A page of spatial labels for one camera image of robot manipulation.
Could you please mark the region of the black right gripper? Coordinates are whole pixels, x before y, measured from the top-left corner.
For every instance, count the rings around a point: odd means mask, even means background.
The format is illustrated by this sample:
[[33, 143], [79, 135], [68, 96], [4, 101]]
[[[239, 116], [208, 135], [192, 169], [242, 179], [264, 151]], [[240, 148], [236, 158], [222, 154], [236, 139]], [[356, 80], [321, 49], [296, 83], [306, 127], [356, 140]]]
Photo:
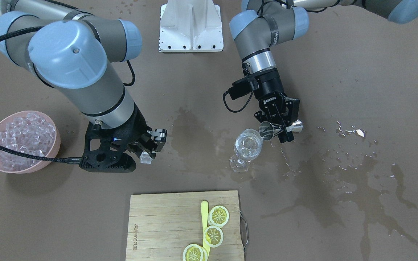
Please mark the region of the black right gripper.
[[166, 129], [152, 129], [146, 124], [141, 111], [135, 107], [132, 116], [119, 127], [119, 146], [141, 157], [143, 152], [153, 158], [153, 153], [161, 152], [167, 141]]

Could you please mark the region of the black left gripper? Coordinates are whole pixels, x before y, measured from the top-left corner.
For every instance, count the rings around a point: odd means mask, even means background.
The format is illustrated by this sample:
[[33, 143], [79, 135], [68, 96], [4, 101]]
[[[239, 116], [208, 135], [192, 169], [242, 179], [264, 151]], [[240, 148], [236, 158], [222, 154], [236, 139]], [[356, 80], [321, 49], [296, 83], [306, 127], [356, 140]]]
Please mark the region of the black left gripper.
[[283, 88], [280, 75], [276, 68], [259, 71], [232, 83], [228, 89], [232, 100], [247, 94], [253, 94], [259, 102], [260, 110], [254, 117], [260, 122], [284, 124], [282, 143], [295, 139], [294, 123], [298, 120], [300, 100], [288, 97]]

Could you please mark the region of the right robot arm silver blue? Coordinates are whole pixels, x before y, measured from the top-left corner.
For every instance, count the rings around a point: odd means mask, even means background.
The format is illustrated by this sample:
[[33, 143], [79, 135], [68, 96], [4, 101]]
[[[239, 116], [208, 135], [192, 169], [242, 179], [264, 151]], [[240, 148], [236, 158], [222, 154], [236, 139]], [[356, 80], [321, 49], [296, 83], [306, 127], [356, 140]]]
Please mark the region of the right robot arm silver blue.
[[140, 54], [136, 25], [55, 0], [0, 0], [0, 36], [28, 28], [40, 30], [0, 41], [0, 52], [62, 92], [106, 140], [103, 154], [115, 148], [154, 159], [166, 131], [147, 126], [111, 65]]

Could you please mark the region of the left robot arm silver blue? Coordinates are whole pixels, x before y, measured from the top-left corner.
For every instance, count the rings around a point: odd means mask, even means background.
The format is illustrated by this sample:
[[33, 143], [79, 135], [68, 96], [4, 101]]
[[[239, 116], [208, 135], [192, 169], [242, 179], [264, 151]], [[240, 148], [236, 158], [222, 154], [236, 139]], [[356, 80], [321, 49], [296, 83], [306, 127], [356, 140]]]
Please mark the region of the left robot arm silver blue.
[[225, 95], [232, 100], [254, 96], [260, 110], [260, 136], [281, 143], [295, 139], [303, 129], [298, 119], [300, 101], [285, 94], [271, 48], [307, 33], [309, 13], [337, 5], [355, 5], [390, 22], [406, 24], [418, 17], [418, 0], [244, 0], [242, 11], [229, 23], [242, 60], [244, 77], [235, 81]]

